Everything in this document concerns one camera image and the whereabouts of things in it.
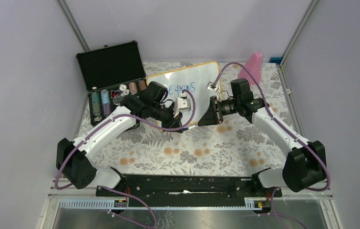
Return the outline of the yellow framed whiteboard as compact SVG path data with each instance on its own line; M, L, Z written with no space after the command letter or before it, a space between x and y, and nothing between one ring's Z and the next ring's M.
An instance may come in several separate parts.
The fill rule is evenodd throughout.
M215 81L219 74L219 63L212 61L185 67L170 72L149 76L146 83L158 82L168 90L168 99L175 100L180 93L188 90L196 101L195 116L189 125L196 125L208 109L211 96L216 93L207 88L209 83Z

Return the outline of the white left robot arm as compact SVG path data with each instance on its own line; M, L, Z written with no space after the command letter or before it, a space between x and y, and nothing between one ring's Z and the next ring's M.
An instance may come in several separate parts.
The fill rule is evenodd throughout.
M138 121L166 132L182 132L182 112L190 111L193 96L183 90L169 107L163 104L168 89L151 82L146 89L122 98L115 98L116 109L98 125L75 140L62 139L57 144L54 181L57 190L70 186L82 189L90 184L106 186L114 196L125 192L125 182L115 169L99 167L93 163L95 156L118 135L133 127Z

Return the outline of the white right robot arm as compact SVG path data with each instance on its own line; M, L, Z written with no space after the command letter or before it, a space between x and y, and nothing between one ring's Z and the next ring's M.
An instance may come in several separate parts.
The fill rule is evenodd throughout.
M262 197L270 187L288 187L291 191L313 190L313 185L328 179L325 147L320 141L309 141L271 113L268 103L254 98L246 79L231 81L233 96L220 101L210 97L209 106L198 126L218 125L226 115L239 114L265 133L282 151L286 161L281 168L268 168L255 173L253 194Z

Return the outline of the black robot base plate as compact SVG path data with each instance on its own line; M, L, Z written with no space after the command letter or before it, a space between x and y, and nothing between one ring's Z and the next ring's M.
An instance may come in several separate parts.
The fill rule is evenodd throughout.
M271 196L282 197L280 190L263 187L256 176L163 176L163 175L118 175L110 178L95 178L96 196L118 197L122 193L128 206L151 208L188 207L246 207L247 198L269 201Z

